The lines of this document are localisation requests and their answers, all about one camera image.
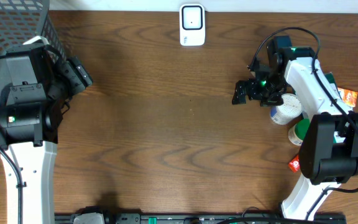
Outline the orange small packet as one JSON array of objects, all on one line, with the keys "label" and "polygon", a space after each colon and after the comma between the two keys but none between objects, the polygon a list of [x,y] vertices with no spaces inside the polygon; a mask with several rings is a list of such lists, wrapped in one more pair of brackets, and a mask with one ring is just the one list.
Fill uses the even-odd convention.
[{"label": "orange small packet", "polygon": [[346,105],[352,108],[356,106],[358,92],[339,87],[337,88],[337,90],[340,94],[341,99],[343,100],[343,102],[345,102]]}]

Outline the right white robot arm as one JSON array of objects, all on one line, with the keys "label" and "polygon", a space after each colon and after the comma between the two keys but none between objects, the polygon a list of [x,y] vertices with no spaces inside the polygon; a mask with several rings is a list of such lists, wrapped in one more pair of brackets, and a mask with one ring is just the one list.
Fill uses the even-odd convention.
[{"label": "right white robot arm", "polygon": [[293,88],[310,125],[298,153],[300,178],[281,211],[286,219],[313,221],[331,192],[358,193],[358,113],[333,89],[312,48],[272,44],[267,55],[269,65],[249,65],[255,77],[237,83],[232,102],[278,107]]}]

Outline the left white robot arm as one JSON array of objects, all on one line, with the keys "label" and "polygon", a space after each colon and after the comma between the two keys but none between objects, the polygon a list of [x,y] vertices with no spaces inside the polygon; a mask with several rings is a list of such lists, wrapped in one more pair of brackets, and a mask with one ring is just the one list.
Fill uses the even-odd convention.
[{"label": "left white robot arm", "polygon": [[55,223],[58,127],[71,99],[92,84],[77,58],[50,44],[12,47],[0,58],[0,154],[9,223]]}]

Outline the blue white round tub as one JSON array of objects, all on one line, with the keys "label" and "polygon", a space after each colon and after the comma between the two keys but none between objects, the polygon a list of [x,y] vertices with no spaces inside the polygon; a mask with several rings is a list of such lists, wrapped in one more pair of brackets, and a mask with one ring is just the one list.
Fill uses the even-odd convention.
[{"label": "blue white round tub", "polygon": [[282,95],[283,104],[273,106],[270,110],[271,120],[279,125],[286,125],[302,112],[302,105],[298,97],[291,93]]}]

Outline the green lid beige jar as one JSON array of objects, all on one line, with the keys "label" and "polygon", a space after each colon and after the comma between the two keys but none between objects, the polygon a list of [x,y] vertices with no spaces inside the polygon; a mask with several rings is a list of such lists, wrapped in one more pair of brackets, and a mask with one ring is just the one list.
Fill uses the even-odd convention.
[{"label": "green lid beige jar", "polygon": [[310,126],[309,119],[302,119],[288,130],[288,139],[296,146],[301,146]]}]

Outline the red stick packet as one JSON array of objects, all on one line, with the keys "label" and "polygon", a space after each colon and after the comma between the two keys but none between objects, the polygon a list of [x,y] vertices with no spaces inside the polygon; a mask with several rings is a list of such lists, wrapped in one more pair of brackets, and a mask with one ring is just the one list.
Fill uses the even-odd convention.
[{"label": "red stick packet", "polygon": [[300,169],[300,161],[298,155],[296,155],[289,163],[288,167],[292,172],[297,172]]}]

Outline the green 3M wipes pack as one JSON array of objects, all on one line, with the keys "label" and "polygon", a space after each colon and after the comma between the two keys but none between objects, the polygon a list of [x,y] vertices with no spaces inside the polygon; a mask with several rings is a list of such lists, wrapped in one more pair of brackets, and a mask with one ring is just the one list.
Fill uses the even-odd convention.
[{"label": "green 3M wipes pack", "polygon": [[[334,76],[332,73],[326,73],[324,75],[326,77],[326,79],[328,80],[328,82],[331,85],[331,88],[337,93],[339,94],[338,90],[337,90],[337,85],[334,79]],[[302,119],[309,119],[307,113],[306,113],[306,109],[305,107],[302,105],[302,113],[301,113]]]}]

